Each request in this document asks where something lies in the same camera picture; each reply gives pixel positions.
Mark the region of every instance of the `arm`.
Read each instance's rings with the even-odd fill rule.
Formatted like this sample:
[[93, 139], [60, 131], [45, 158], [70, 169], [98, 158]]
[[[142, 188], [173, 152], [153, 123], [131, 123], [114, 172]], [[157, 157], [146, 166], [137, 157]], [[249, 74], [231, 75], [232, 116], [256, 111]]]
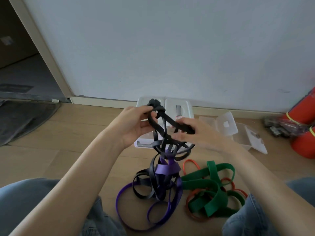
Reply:
[[79, 235], [118, 155], [139, 136], [153, 130], [148, 121], [141, 121], [152, 109], [124, 109], [10, 235]]
[[172, 138], [201, 145], [228, 157], [250, 192], [281, 235], [314, 235], [315, 208], [271, 173], [241, 145], [196, 119], [177, 122], [191, 125], [196, 133], [175, 133]]

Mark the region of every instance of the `doorway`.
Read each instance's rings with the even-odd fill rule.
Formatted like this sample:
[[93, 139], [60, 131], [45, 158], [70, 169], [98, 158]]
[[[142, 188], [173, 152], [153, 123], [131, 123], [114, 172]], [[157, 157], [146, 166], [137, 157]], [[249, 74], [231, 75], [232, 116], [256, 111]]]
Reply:
[[9, 0], [0, 0], [0, 98], [70, 103]]

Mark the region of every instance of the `person's right hand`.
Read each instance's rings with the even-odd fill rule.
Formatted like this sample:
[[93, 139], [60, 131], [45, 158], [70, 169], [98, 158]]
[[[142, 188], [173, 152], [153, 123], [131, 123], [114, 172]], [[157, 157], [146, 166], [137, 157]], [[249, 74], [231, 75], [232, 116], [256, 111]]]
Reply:
[[172, 135], [172, 138], [181, 142], [190, 142], [201, 147], [228, 153], [232, 147], [236, 146], [232, 139], [227, 138], [215, 131], [209, 124], [193, 118], [180, 118], [176, 122], [190, 125], [195, 129], [195, 134], [178, 132]]

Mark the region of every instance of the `forearm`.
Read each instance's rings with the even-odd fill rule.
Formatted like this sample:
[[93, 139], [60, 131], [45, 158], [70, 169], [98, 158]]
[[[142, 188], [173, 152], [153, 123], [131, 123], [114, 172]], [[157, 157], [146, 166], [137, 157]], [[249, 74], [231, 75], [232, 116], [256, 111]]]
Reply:
[[241, 146], [228, 157], [280, 235], [314, 235], [315, 208]]
[[11, 235], [75, 235], [123, 148], [104, 130]]

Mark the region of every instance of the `white baseboard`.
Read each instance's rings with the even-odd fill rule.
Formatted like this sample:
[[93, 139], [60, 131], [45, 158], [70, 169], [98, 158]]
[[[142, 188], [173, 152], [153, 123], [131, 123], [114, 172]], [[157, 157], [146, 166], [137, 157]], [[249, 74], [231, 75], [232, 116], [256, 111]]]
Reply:
[[[88, 98], [88, 97], [70, 97], [71, 102], [74, 104], [83, 104], [91, 106], [109, 107], [109, 108], [125, 108], [128, 106], [136, 106], [135, 101], [124, 101], [104, 98]], [[263, 112], [263, 111], [250, 111], [250, 110], [235, 110], [235, 109], [223, 109], [223, 108], [206, 108], [193, 106], [192, 110], [196, 115], [206, 116], [219, 116], [226, 112], [231, 111], [234, 118], [252, 118], [261, 119], [267, 116], [281, 116], [283, 113], [276, 112]]]

